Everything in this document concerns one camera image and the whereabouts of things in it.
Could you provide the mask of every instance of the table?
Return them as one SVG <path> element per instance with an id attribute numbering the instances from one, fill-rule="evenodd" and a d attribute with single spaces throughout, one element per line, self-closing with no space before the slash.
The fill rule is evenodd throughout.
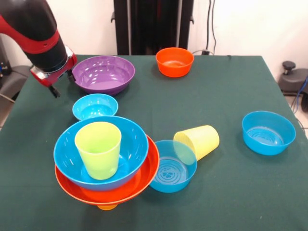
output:
<path id="1" fill-rule="evenodd" d="M 119 116 L 154 141 L 210 124 L 219 147 L 198 162 L 184 190 L 164 194 L 149 187 L 101 211 L 68 196 L 54 176 L 54 144 L 76 122 L 71 109 L 85 93 L 62 77 L 55 99 L 29 78 L 0 131 L 1 231 L 308 230 L 308 142 L 262 57 L 197 56 L 178 79 L 161 75 L 153 56 L 124 58 L 136 75 L 115 97 Z M 241 120 L 254 110 L 277 112 L 294 124 L 296 140 L 285 152 L 266 157 L 245 146 Z"/>

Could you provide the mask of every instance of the lime green cup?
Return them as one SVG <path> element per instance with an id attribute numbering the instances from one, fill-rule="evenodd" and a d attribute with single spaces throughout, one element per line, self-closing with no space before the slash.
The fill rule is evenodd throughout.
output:
<path id="1" fill-rule="evenodd" d="M 107 122 L 82 127 L 75 136 L 75 145 L 88 174 L 97 180 L 112 177 L 118 167 L 121 131 Z"/>

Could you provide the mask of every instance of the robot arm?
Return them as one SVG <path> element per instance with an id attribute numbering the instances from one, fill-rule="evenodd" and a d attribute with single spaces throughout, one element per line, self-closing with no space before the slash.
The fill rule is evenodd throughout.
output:
<path id="1" fill-rule="evenodd" d="M 45 0 L 2 0 L 0 6 L 0 33 L 14 39 L 32 62 L 32 75 L 48 87 L 55 97 L 59 92 L 52 84 L 77 59 L 64 46 L 57 24 Z"/>

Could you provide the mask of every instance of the large blue bowl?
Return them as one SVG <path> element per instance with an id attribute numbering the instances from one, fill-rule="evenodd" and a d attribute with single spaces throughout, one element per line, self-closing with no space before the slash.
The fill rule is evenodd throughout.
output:
<path id="1" fill-rule="evenodd" d="M 150 186 L 162 193 L 175 193 L 187 186 L 197 170 L 193 151 L 178 141 L 158 141 L 158 172 Z"/>
<path id="2" fill-rule="evenodd" d="M 244 117 L 242 128 L 246 145 L 262 155 L 283 152 L 296 137 L 293 124 L 274 112 L 251 112 Z"/>
<path id="3" fill-rule="evenodd" d="M 114 116 L 118 110 L 118 103 L 110 95 L 90 94 L 74 103 L 73 114 L 79 120 L 99 116 Z"/>
<path id="4" fill-rule="evenodd" d="M 122 134 L 118 170 L 106 180 L 95 180 L 88 175 L 74 142 L 76 133 L 93 122 L 112 123 Z M 53 158 L 58 169 L 73 183 L 94 191 L 106 191 L 129 181 L 143 164 L 148 149 L 146 134 L 136 123 L 118 116 L 101 116 L 79 121 L 63 132 L 54 147 Z"/>

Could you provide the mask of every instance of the blue cable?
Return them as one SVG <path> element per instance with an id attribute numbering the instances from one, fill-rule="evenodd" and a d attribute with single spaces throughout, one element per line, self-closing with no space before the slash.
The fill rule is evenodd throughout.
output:
<path id="1" fill-rule="evenodd" d="M 297 93 L 297 96 L 296 96 L 297 107 L 296 107 L 296 110 L 294 111 L 294 114 L 298 111 L 298 108 L 299 108 L 299 100 L 298 100 L 298 98 L 299 98 L 300 93 L 304 90 L 305 86 L 307 85 L 307 82 L 308 82 L 308 76 L 306 77 L 305 82 L 303 83 L 301 89 Z"/>

